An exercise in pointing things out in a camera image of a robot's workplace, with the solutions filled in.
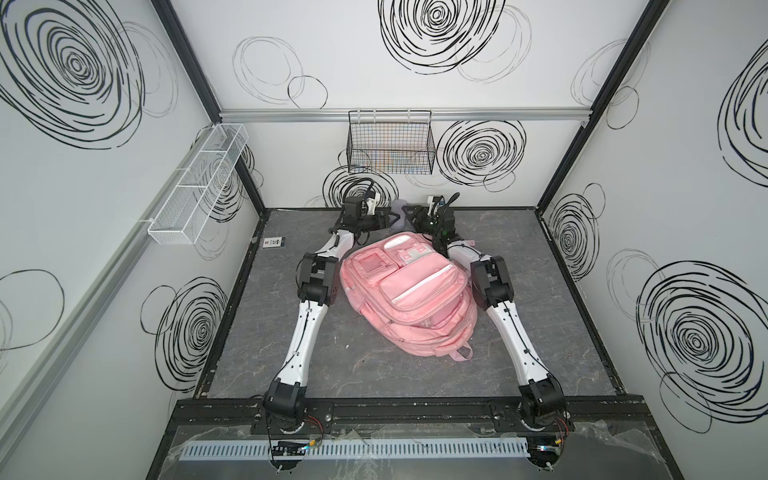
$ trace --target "backpack strap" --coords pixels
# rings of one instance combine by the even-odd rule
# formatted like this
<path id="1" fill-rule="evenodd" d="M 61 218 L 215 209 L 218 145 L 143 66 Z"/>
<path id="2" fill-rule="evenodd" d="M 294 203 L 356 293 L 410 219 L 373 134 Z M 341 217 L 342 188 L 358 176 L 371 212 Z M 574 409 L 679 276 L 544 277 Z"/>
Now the backpack strap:
<path id="1" fill-rule="evenodd" d="M 465 347 L 466 349 L 469 349 L 469 354 L 467 356 L 463 356 L 461 353 L 458 352 L 458 350 L 449 353 L 451 358 L 454 359 L 456 362 L 466 362 L 467 360 L 472 359 L 472 347 L 470 347 L 467 342 L 464 342 L 462 346 Z"/>

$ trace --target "gray floor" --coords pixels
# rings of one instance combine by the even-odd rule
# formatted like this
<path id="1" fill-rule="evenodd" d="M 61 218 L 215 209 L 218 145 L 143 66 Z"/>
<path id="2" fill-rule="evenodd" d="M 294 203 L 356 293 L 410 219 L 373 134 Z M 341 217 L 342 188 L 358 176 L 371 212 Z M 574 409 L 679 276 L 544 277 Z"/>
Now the gray floor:
<path id="1" fill-rule="evenodd" d="M 209 397 L 243 398 L 266 391 L 285 359 L 298 299 L 294 274 L 301 255 L 320 248 L 337 212 L 275 211 L 265 237 L 286 246 L 259 250 Z M 502 255 L 515 302 L 536 350 L 565 395 L 613 395 L 614 390 L 568 287 L 530 210 L 460 210 L 456 231 L 481 251 Z M 371 234 L 372 241 L 391 235 Z M 308 397 L 513 396 L 515 370 L 491 320 L 480 312 L 470 340 L 474 358 L 411 356 L 376 332 L 344 295 L 317 337 Z"/>

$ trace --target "black wire basket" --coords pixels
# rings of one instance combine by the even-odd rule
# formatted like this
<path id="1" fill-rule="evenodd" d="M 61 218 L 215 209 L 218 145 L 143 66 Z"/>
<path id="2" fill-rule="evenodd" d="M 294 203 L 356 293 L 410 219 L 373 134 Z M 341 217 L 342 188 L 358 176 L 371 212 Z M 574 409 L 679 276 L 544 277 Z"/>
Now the black wire basket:
<path id="1" fill-rule="evenodd" d="M 346 163 L 351 174 L 371 169 L 431 175 L 436 155 L 429 110 L 349 112 Z"/>

